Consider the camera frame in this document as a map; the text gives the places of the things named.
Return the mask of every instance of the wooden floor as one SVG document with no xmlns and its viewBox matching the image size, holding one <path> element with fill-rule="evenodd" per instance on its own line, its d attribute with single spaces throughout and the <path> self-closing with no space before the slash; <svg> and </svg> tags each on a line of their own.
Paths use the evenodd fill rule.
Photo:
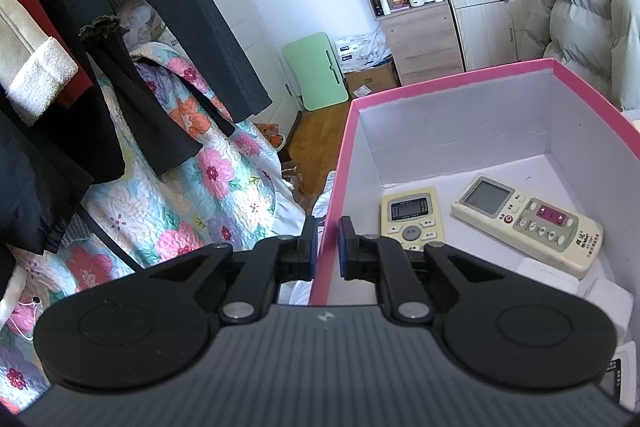
<svg viewBox="0 0 640 427">
<path fill-rule="evenodd" d="M 303 194 L 321 194 L 327 174 L 335 169 L 350 103 L 302 114 L 289 143 L 289 155 L 302 174 Z"/>
</svg>

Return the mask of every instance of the gray ribbed surface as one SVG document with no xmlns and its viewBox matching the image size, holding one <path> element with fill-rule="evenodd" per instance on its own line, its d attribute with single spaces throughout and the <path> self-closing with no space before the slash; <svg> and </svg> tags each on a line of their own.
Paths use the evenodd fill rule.
<svg viewBox="0 0 640 427">
<path fill-rule="evenodd" d="M 222 330 L 169 383 L 127 396 L 55 388 L 21 418 L 30 427 L 618 427 L 629 415 L 596 387 L 521 396 L 485 386 L 431 333 L 396 327 L 377 307 L 274 306 L 258 324 Z"/>
</svg>

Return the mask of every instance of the red garment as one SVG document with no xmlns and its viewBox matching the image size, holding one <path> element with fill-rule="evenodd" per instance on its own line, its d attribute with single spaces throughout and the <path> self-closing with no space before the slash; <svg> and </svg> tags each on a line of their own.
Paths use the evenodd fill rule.
<svg viewBox="0 0 640 427">
<path fill-rule="evenodd" d="M 54 37 L 66 52 L 71 55 L 69 48 L 66 47 L 66 44 L 60 37 L 59 33 L 55 29 L 54 25 L 49 20 L 49 16 L 44 11 L 44 8 L 40 4 L 39 0 L 17 0 L 22 6 L 24 6 L 25 10 L 29 12 L 29 15 L 33 18 L 38 26 L 45 32 L 49 37 Z M 59 103 L 65 109 L 71 107 L 80 96 L 92 86 L 92 82 L 84 72 L 84 70 L 78 66 L 78 73 L 66 84 L 66 86 L 62 89 L 62 92 L 59 93 L 56 98 L 56 103 Z"/>
</svg>

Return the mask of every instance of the orange flower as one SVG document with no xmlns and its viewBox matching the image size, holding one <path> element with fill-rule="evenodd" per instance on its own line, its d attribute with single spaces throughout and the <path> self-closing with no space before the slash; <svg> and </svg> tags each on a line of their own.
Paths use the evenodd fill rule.
<svg viewBox="0 0 640 427">
<path fill-rule="evenodd" d="M 211 128 L 211 123 L 206 115 L 198 112 L 198 102 L 191 96 L 184 102 L 180 98 L 177 100 L 178 108 L 169 111 L 169 116 L 193 139 L 198 134 L 205 134 Z"/>
</svg>

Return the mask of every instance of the white label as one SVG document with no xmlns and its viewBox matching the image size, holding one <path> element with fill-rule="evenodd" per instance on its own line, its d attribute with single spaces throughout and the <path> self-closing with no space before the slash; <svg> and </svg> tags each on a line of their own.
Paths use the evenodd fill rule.
<svg viewBox="0 0 640 427">
<path fill-rule="evenodd" d="M 356 96 L 356 98 L 362 98 L 363 96 L 367 96 L 370 92 L 372 92 L 372 90 L 370 90 L 369 87 L 360 86 L 358 89 L 355 89 L 353 91 L 353 94 Z"/>
</svg>

